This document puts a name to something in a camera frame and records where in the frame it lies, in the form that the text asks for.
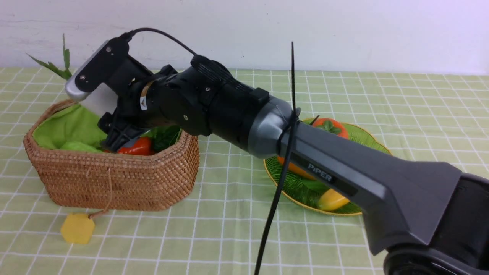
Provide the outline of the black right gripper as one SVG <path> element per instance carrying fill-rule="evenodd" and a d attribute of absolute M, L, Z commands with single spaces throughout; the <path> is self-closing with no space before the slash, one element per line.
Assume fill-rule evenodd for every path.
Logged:
<path fill-rule="evenodd" d="M 109 152 L 161 126 L 178 125 L 194 136 L 214 132 L 214 61 L 204 56 L 195 55 L 181 73 L 171 65 L 151 73 L 127 57 L 106 85 L 117 95 L 117 107 L 97 125 L 107 135 L 101 146 Z"/>

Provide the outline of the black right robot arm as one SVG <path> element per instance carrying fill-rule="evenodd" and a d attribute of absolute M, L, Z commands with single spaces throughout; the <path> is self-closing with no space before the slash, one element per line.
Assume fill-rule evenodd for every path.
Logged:
<path fill-rule="evenodd" d="M 300 110 L 195 55 L 177 73 L 151 73 L 108 54 L 101 79 L 118 117 L 139 128 L 179 125 L 215 134 L 258 158 L 279 155 L 361 208 L 387 275 L 487 275 L 488 180 L 446 162 L 408 161 L 298 120 Z"/>

